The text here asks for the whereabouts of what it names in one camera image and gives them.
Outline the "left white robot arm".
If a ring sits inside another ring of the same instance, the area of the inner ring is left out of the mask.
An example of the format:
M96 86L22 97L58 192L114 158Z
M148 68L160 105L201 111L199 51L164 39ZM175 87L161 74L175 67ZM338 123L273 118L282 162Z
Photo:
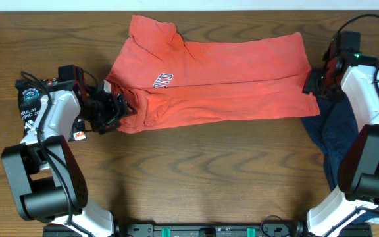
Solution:
M20 217L63 225L67 236L121 236L112 212L89 200L68 142L78 120L89 121L99 134L117 128L128 111L123 97L28 88L18 91L18 105L24 137L3 150L1 161Z

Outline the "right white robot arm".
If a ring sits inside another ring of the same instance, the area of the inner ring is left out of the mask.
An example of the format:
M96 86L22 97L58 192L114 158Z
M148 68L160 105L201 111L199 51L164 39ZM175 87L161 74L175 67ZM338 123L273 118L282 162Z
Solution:
M365 213L379 216L379 59L352 50L327 52L323 59L324 68L311 71L303 92L332 102L321 114L323 131L343 101L349 108L338 120L353 118L357 129L350 140L323 143L327 155L341 145L347 152L335 165L334 189L298 226L302 236L338 236Z

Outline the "orange soccer t-shirt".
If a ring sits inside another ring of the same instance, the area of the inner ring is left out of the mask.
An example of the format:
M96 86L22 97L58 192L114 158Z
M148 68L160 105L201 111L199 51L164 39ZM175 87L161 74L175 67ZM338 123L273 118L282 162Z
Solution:
M300 33L242 43L186 42L176 26L133 16L107 80L132 113L120 130L175 128L225 120L309 117L311 71Z

